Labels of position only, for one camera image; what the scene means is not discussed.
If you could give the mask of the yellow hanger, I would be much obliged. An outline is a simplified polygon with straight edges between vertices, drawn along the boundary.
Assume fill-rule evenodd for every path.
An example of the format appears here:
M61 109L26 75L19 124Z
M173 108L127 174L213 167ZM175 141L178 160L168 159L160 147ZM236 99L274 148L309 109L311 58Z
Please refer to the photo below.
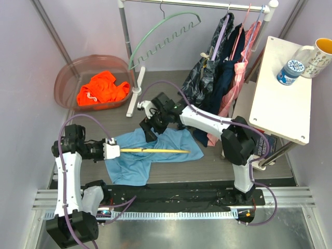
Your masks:
M179 149L152 149L152 148L122 148L122 153L176 153L176 154L188 154L189 150Z

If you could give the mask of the light blue shorts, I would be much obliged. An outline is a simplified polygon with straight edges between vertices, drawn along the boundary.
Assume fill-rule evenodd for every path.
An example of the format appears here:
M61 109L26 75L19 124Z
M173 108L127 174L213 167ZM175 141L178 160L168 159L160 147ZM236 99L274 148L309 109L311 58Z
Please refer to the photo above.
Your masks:
M204 154L188 130L167 128L157 140L147 143L143 129L116 137L120 148L188 150L189 153L122 153L105 161L107 172L116 185L144 186L152 163L179 163L201 159Z

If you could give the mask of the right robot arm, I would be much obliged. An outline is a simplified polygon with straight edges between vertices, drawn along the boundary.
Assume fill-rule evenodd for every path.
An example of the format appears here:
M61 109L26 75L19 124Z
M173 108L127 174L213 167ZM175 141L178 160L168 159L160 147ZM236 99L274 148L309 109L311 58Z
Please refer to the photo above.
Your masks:
M255 185L251 164L255 161L256 130L244 118L216 116L190 105L184 98L174 102L163 92L151 101L138 102L137 108L146 115L140 126L147 142L155 141L171 123L196 128L220 140L224 156L233 166L236 202L245 205L252 200Z

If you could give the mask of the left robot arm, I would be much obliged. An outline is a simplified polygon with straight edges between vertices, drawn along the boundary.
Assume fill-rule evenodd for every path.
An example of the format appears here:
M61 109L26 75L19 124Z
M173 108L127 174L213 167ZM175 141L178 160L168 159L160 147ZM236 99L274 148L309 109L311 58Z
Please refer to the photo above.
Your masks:
M96 215L99 207L110 204L110 193L103 180L81 185L83 160L104 160L108 139L86 141L85 127L65 126L51 148L58 170L58 197L54 218L46 230L60 248L94 242L99 236Z

